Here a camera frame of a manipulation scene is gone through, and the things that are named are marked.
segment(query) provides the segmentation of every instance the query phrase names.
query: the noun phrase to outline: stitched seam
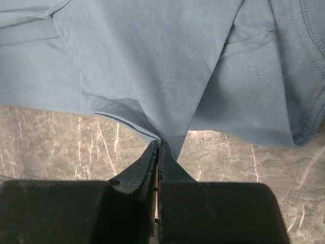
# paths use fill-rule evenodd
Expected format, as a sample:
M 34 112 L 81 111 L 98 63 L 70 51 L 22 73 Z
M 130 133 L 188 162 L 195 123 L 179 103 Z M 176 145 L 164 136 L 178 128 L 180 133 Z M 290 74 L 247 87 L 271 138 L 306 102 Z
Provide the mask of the stitched seam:
M 86 95 L 86 98 L 83 98 L 83 99 L 87 99 L 87 100 L 89 99 L 89 100 L 93 100 L 93 101 L 96 101 L 96 102 L 102 100 L 104 103 L 107 103 L 107 101 L 108 101 L 107 99 L 105 99 L 105 98 L 103 98 L 103 97 L 100 97 L 100 96 L 94 96 L 94 95 L 86 94 L 86 93 L 82 93 L 82 94 L 83 94 L 83 95 Z M 132 113 L 132 114 L 134 115 L 134 117 L 136 117 L 136 118 L 138 118 L 140 121 L 142 121 L 142 119 L 141 119 L 141 118 L 140 118 L 136 113 L 134 113 L 131 109 L 126 108 L 126 106 L 124 106 L 124 105 L 122 105 L 122 104 L 120 104 L 120 103 L 117 103 L 117 102 L 115 102 L 115 101 L 111 101 L 111 100 L 110 100 L 109 102 L 112 102 L 112 103 L 115 103 L 115 104 L 121 106 L 124 110 L 126 110 L 126 111 Z M 131 128 L 132 130 L 137 131 L 137 132 L 140 133 L 140 134 L 143 134 L 143 135 L 149 136 L 149 137 L 151 137 L 151 138 L 154 138 L 154 139 L 160 141 L 160 137 L 159 137 L 155 132 L 152 132 L 152 131 L 150 131 L 150 130 L 144 128 L 145 126 L 148 126 L 145 122 L 143 122 L 145 126 L 137 124 L 140 128 L 142 128 L 142 129 L 145 130 L 145 131 L 140 131 L 140 130 L 138 130 L 137 128 L 135 128 L 134 126 L 132 126 L 130 123 L 128 123 L 127 121 L 124 121 L 123 119 L 120 119 L 120 118 L 118 118 L 118 117 L 116 117 L 116 116 L 114 116 L 114 115 L 112 115 L 112 114 L 107 114 L 107 113 L 105 113 L 105 112 L 93 112 L 93 111 L 89 110 L 89 108 L 87 108 L 87 111 L 90 112 L 90 113 L 92 113 L 92 114 L 96 114 L 96 115 L 100 115 L 100 116 L 104 116 L 104 117 L 111 118 L 111 119 L 113 119 L 113 120 L 115 120 L 115 121 L 118 121 L 118 123 L 123 124 L 123 125 L 125 125 L 126 127 Z
M 152 125 L 150 122 L 149 122 L 149 124 L 146 123 L 146 122 L 143 121 L 142 118 L 140 118 L 136 113 L 134 113 L 131 109 L 127 108 L 127 107 L 126 107 L 125 105 L 123 105 L 123 104 L 120 104 L 120 103 L 115 102 L 115 101 L 112 101 L 112 100 L 108 100 L 108 99 L 106 99 L 106 98 L 104 98 L 104 97 L 101 97 L 101 96 L 95 96 L 95 95 L 92 95 L 92 94 L 84 93 L 83 91 L 81 92 L 81 94 L 86 96 L 86 97 L 82 98 L 83 100 L 84 100 L 84 99 L 90 99 L 90 100 L 93 100 L 93 101 L 96 101 L 96 102 L 98 102 L 98 101 L 103 101 L 103 103 L 107 103 L 107 102 L 109 101 L 110 103 L 115 103 L 115 104 L 117 104 L 118 106 L 122 107 L 125 111 L 128 111 L 129 113 L 132 113 L 134 117 L 136 117 L 139 121 L 141 121 L 141 122 L 143 123 L 143 125 L 141 125 L 140 127 L 144 127 L 144 126 L 146 126 L 146 127 L 151 127 L 151 128 L 153 128 L 153 125 Z
M 227 42 L 227 43 L 225 43 L 225 46 L 226 46 L 226 45 L 229 45 L 229 44 L 235 44 L 235 43 L 238 43 L 238 42 L 247 41 L 247 40 L 249 40 L 249 39 L 253 39 L 253 38 L 256 38 L 256 37 L 265 36 L 266 34 L 268 34 L 268 33 L 273 33 L 273 32 L 275 32 L 275 31 L 274 31 L 274 30 L 268 30 L 267 32 L 260 33 L 260 34 L 257 34 L 257 35 L 255 35 L 255 36 L 248 37 L 248 38 L 245 38 L 245 39 L 242 39 L 242 40 L 238 40 L 238 41 L 235 41 L 235 42 Z
M 312 60 L 312 62 L 314 64 L 316 64 L 316 66 L 320 70 L 322 76 L 325 77 L 325 72 L 321 69 L 321 67 L 317 63 L 317 61 L 314 60 L 314 58 L 312 57 L 312 55 L 309 53 L 309 51 L 308 51 L 305 43 L 303 42 L 303 40 L 302 40 L 302 38 L 301 38 L 301 36 L 299 34 L 299 31 L 298 31 L 298 28 L 297 28 L 297 25 L 296 25 L 296 19 L 295 19 L 295 14 L 294 14 L 294 6 L 293 6 L 293 3 L 292 3 L 292 0 L 289 0 L 289 3 L 290 3 L 290 6 L 291 6 L 291 18 L 292 18 L 292 22 L 294 23 L 294 28 L 295 28 L 296 34 L 298 36 L 298 40 L 299 40 L 302 48 L 307 52 L 308 57 Z M 308 124 L 308 122 L 310 120 L 310 116 L 311 116 L 312 112 L 314 111 L 315 106 L 318 103 L 318 100 L 322 96 L 322 94 L 323 94 L 324 91 L 325 91 L 325 87 L 323 87 L 323 89 L 321 90 L 321 92 L 318 94 L 316 100 L 313 102 L 313 104 L 311 106 L 311 109 L 309 110 L 308 115 L 306 116 L 305 121 L 303 122 L 303 127 L 300 129 L 300 131 L 297 133 L 297 135 L 294 136 L 294 140 L 296 138 L 298 138 L 298 137 L 301 138 L 300 140 L 297 141 L 297 145 L 302 144 L 303 140 L 305 140 L 308 137 L 308 134 L 312 131 L 312 128 L 310 128 L 309 129 L 309 132 L 305 133 L 305 135 L 302 135 L 303 132 L 304 132 L 304 130 L 307 128 L 307 124 Z
M 308 15 L 308 12 L 307 12 L 305 0 L 300 0 L 300 4 L 301 4 L 302 12 L 303 12 L 303 14 L 305 16 L 304 22 L 305 22 L 305 25 L 307 27 L 308 34 L 310 35 L 310 37 L 313 40 L 313 43 L 315 44 L 317 49 L 321 52 L 321 54 L 323 56 L 325 56 L 325 47 L 322 47 L 320 41 L 318 40 L 318 38 L 315 35 L 315 32 L 314 32 L 314 30 L 312 28 L 312 24 L 310 23 L 309 15 Z
M 26 41 L 26 42 L 17 42 L 17 43 L 10 43 L 10 44 L 5 44 L 5 45 L 0 45 L 0 47 L 14 46 L 14 45 L 19 45 L 19 44 L 25 44 L 25 43 L 31 43 L 31 42 L 37 42 L 37 41 L 43 41 L 43 40 L 51 40 L 51 39 L 57 39 L 57 38 L 60 38 L 60 37 L 46 37 L 46 38 L 30 40 L 30 41 Z
M 322 120 L 324 119 L 324 115 L 325 115 L 325 103 L 322 105 L 322 107 L 321 107 L 319 113 L 318 113 L 317 116 L 316 116 L 316 119 L 313 121 L 313 123 L 312 123 L 312 125 L 311 125 L 311 128 L 313 128 L 317 123 L 321 123 Z M 305 138 L 310 138 L 310 137 L 313 135 L 313 133 L 315 133 L 315 129 L 312 130 L 311 133 L 307 134 L 307 135 L 305 136 Z M 300 146 L 300 145 L 302 145 L 302 144 L 304 144 L 303 141 L 297 142 L 297 145 L 298 145 L 298 146 Z

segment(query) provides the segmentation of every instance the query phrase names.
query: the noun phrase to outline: marble surface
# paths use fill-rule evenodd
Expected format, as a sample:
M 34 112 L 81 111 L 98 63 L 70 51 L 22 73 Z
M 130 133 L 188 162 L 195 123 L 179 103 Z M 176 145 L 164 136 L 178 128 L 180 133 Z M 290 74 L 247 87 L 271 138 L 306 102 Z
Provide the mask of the marble surface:
M 94 116 L 0 107 L 0 175 L 109 179 L 146 145 Z M 292 243 L 325 243 L 325 124 L 308 147 L 251 145 L 212 131 L 189 132 L 179 163 L 200 181 L 263 182 L 275 193 Z

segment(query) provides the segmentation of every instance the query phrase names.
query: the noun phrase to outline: gray marble countertop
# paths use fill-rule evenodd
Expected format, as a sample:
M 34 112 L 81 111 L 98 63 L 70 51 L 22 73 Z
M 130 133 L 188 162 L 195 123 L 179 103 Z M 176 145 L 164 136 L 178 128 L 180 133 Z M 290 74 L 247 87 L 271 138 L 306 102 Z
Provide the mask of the gray marble countertop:
M 94 116 L 0 107 L 0 124 L 0 175 L 14 178 L 109 179 L 146 147 L 124 126 Z M 324 123 L 303 149 L 189 132 L 178 162 L 200 181 L 267 184 L 292 243 L 325 243 Z

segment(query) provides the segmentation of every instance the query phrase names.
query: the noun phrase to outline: light blue fabric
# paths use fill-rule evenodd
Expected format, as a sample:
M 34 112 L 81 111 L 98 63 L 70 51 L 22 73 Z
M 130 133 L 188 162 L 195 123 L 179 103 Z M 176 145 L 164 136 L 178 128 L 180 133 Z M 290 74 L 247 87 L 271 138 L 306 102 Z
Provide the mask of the light blue fabric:
M 322 0 L 26 0 L 0 5 L 0 104 L 304 146 L 325 109 Z

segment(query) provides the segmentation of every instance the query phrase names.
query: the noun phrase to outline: table surface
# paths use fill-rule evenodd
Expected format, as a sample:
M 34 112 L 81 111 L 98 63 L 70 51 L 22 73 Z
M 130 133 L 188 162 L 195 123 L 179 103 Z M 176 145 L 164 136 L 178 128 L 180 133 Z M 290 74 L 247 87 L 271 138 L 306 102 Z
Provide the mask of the table surface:
M 95 116 L 0 107 L 0 175 L 110 179 L 146 148 L 134 132 Z M 275 193 L 292 243 L 325 243 L 325 123 L 303 149 L 189 132 L 178 162 L 196 180 L 262 182 Z

